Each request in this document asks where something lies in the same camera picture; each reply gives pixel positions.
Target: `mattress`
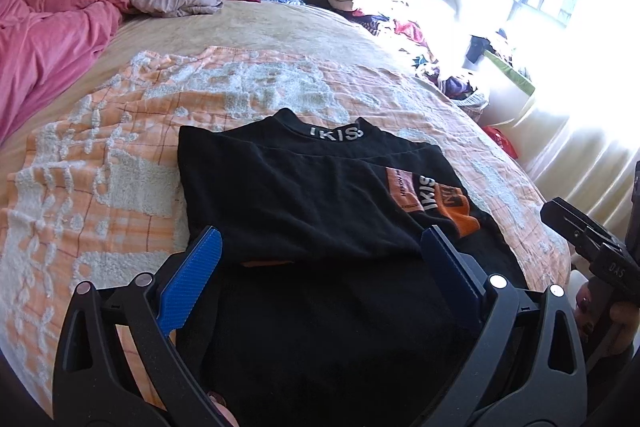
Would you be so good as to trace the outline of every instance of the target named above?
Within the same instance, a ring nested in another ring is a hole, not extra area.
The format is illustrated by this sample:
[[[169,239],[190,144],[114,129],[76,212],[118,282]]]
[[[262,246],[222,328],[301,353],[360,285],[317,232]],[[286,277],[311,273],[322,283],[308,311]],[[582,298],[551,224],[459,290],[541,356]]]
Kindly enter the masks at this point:
[[[362,116],[436,143],[498,222],[530,288],[564,283],[568,247],[542,225],[543,199],[526,174],[405,63],[360,26],[309,6],[225,2],[214,15],[127,22],[96,65],[0,150],[0,175],[8,175],[0,192],[8,204],[0,211],[0,347],[38,402],[50,411],[74,285],[126,284],[185,247],[181,124],[226,130],[288,106],[309,123]]]

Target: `plaid blanket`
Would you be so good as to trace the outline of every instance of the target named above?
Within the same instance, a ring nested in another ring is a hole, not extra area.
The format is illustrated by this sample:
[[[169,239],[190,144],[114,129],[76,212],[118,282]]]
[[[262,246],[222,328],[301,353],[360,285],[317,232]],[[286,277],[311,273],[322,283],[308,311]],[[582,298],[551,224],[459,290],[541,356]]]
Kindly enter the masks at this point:
[[[440,145],[470,197],[500,225],[530,288],[565,282],[568,247],[542,225],[539,192],[430,84],[270,51],[141,52],[62,120],[31,134],[24,168],[9,176],[10,204],[0,211],[0,341],[43,407],[50,410],[56,346],[76,284],[124,285],[186,246],[178,128],[222,131],[281,107],[328,127],[362,116]],[[143,394],[153,397],[127,331],[122,338]]]

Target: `round metal screw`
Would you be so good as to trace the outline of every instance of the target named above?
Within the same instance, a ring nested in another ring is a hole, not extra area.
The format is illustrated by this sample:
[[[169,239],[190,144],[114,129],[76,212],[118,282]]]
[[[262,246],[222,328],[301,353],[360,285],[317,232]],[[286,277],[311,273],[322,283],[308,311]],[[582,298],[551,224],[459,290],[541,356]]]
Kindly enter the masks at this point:
[[[492,275],[489,277],[489,282],[495,288],[505,288],[507,286],[507,279],[502,275]]]
[[[564,295],[564,290],[562,289],[562,286],[558,286],[557,284],[552,284],[549,289],[551,290],[551,293],[553,293],[553,295],[555,295],[556,297],[562,297]]]
[[[89,281],[82,281],[81,283],[79,283],[78,286],[76,286],[76,292],[78,292],[80,295],[84,295],[90,289],[91,289],[91,283]]]
[[[141,273],[135,279],[136,286],[149,286],[154,277],[150,273]]]

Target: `green cloth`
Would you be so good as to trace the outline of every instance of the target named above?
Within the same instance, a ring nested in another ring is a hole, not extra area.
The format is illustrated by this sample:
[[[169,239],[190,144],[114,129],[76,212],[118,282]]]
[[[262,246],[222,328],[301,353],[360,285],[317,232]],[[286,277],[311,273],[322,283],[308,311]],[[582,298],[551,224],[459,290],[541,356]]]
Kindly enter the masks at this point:
[[[487,50],[484,51],[484,56],[487,57],[490,61],[492,61],[497,68],[505,74],[505,76],[513,82],[516,86],[520,88],[522,92],[531,96],[533,92],[536,90],[536,86],[531,84],[531,81],[522,76],[516,70],[514,70],[510,65],[508,65],[504,60],[497,57]]]

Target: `pink bedding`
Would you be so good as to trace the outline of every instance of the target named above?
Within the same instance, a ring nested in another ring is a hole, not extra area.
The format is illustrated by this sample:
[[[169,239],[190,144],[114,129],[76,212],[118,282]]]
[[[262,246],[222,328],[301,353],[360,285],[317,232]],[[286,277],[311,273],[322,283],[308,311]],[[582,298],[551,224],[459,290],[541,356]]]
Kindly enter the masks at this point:
[[[0,144],[107,47],[129,0],[0,0]]]

